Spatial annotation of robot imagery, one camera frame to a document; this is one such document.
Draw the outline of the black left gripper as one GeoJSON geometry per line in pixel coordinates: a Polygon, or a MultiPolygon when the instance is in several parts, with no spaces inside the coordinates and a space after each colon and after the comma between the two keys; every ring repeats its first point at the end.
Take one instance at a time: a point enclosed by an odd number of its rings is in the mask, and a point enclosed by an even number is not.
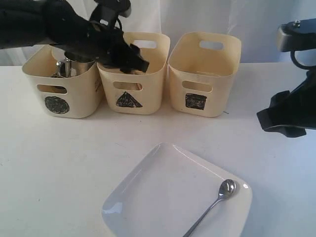
{"type": "Polygon", "coordinates": [[[109,73],[146,72],[150,64],[140,55],[139,47],[127,45],[121,32],[98,31],[76,14],[50,14],[49,38],[57,48],[103,63],[109,73]]]}

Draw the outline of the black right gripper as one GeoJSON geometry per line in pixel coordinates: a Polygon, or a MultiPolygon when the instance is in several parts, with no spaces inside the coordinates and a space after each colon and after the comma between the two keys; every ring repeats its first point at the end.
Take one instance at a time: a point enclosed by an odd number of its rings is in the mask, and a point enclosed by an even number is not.
{"type": "Polygon", "coordinates": [[[279,131],[287,138],[305,136],[303,128],[316,127],[316,71],[307,71],[306,79],[293,91],[275,94],[257,118],[264,131],[279,131]]]}

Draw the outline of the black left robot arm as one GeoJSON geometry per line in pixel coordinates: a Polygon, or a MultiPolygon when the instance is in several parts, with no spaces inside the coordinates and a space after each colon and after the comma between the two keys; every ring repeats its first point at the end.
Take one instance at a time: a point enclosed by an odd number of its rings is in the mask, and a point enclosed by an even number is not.
{"type": "Polygon", "coordinates": [[[124,73],[146,72],[140,48],[127,43],[119,16],[131,13],[128,0],[98,0],[88,20],[66,0],[2,0],[1,49],[49,44],[124,73]]]}

